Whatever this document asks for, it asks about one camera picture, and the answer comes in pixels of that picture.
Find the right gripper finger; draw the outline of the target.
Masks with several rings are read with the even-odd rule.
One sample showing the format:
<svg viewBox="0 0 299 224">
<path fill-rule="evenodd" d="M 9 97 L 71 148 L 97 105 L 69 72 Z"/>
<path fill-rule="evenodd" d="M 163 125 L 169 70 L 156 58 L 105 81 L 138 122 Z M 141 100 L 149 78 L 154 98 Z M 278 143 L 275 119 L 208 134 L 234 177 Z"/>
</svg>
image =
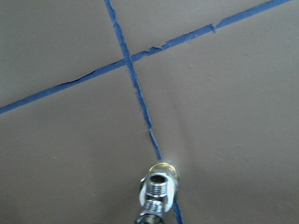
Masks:
<svg viewBox="0 0 299 224">
<path fill-rule="evenodd" d="M 144 214 L 136 219 L 135 224 L 165 224 L 165 222 L 160 216 Z"/>
</svg>

